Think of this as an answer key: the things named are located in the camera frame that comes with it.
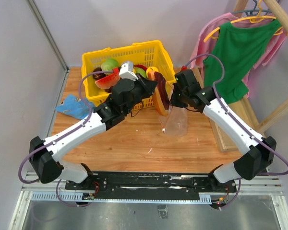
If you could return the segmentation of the papaya half slice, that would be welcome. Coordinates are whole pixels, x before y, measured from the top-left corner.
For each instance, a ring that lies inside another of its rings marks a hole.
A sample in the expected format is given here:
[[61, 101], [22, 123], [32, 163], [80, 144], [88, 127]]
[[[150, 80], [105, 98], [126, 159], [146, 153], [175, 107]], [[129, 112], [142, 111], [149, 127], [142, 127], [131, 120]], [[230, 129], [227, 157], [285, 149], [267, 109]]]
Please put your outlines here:
[[147, 76], [149, 80], [157, 82], [154, 94], [152, 95], [156, 111], [161, 116], [167, 116], [169, 109], [169, 98], [166, 91], [166, 80], [161, 73], [154, 70], [149, 71]]

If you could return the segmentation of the watermelon slice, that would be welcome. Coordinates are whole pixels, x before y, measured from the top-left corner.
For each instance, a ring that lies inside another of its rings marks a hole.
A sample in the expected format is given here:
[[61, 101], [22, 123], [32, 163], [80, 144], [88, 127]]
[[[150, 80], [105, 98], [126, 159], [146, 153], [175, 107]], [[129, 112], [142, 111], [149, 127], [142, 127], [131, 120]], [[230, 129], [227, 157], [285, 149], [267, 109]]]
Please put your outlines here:
[[96, 80], [95, 84], [100, 89], [109, 89], [116, 85], [119, 80], [120, 76], [117, 73], [112, 73], [99, 80]]

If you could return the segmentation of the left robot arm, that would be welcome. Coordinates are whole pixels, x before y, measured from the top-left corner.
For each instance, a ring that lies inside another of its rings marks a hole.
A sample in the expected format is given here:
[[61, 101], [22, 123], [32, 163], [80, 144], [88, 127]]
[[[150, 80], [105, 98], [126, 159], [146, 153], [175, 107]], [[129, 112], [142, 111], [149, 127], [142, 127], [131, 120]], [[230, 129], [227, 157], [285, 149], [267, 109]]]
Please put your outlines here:
[[63, 179], [77, 183], [84, 190], [89, 189], [94, 177], [90, 169], [83, 163], [63, 161], [63, 156], [87, 139], [123, 121], [136, 104], [154, 93], [156, 86], [156, 81], [145, 78], [134, 81], [120, 79], [106, 100], [85, 119], [44, 140], [39, 137], [32, 139], [30, 150], [34, 154], [30, 156], [29, 162], [39, 181], [48, 184]]

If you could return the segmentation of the clear zip top bag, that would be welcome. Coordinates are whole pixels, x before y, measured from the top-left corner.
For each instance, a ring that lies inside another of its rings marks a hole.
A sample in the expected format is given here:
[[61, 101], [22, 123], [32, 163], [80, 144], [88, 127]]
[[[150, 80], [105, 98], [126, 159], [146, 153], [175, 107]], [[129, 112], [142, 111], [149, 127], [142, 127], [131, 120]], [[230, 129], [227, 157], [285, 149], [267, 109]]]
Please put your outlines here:
[[[173, 93], [173, 85], [168, 84], [166, 81], [166, 91], [169, 101]], [[172, 137], [182, 137], [187, 134], [188, 131], [188, 116], [187, 111], [183, 108], [173, 107], [169, 105], [168, 115], [161, 116], [157, 112], [158, 119], [162, 126], [162, 133]]]

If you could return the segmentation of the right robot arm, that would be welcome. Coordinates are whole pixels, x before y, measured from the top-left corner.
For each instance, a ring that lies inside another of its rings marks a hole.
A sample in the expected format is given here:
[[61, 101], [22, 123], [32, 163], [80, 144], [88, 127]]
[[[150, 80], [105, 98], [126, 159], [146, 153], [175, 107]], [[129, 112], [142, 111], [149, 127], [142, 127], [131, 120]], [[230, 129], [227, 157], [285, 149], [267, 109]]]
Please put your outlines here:
[[220, 165], [208, 174], [208, 187], [218, 192], [225, 183], [239, 178], [251, 180], [262, 173], [274, 159], [276, 141], [264, 138], [238, 117], [218, 96], [213, 87], [201, 88], [190, 69], [175, 74], [176, 83], [170, 99], [174, 107], [193, 107], [214, 121], [235, 143], [242, 156]]

